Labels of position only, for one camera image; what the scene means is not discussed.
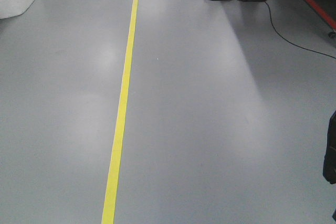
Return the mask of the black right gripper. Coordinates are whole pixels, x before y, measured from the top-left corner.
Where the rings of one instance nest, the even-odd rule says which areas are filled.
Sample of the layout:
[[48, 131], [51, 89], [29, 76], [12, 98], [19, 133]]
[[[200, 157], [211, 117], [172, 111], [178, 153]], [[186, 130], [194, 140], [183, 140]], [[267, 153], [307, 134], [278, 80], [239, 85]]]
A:
[[323, 176], [330, 184], [335, 184], [335, 112], [329, 120], [325, 152]]

